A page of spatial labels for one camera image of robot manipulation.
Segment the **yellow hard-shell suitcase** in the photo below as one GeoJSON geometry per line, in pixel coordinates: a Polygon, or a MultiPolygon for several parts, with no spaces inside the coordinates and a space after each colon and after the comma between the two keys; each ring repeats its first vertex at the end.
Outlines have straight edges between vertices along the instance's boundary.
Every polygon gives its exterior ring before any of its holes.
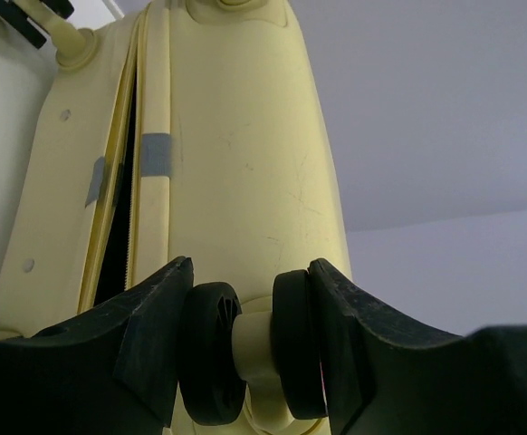
{"type": "Polygon", "coordinates": [[[177,391],[159,434],[327,434],[308,264],[350,259],[331,148],[286,1],[153,1],[101,29],[0,1],[58,72],[0,271],[0,341],[184,256],[177,391]]]}

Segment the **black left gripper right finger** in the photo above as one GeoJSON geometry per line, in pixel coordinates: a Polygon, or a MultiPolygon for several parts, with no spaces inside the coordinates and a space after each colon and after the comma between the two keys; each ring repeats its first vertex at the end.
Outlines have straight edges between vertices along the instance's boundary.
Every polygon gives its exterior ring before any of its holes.
{"type": "Polygon", "coordinates": [[[527,325],[459,336],[309,267],[331,431],[527,434],[527,325]]]}

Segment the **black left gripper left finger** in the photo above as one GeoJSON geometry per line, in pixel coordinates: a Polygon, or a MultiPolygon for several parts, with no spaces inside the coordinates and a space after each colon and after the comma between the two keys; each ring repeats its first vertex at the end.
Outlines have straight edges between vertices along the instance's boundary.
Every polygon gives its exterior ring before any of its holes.
{"type": "Polygon", "coordinates": [[[181,256],[91,310],[0,341],[0,434],[159,434],[176,401],[181,256]]]}

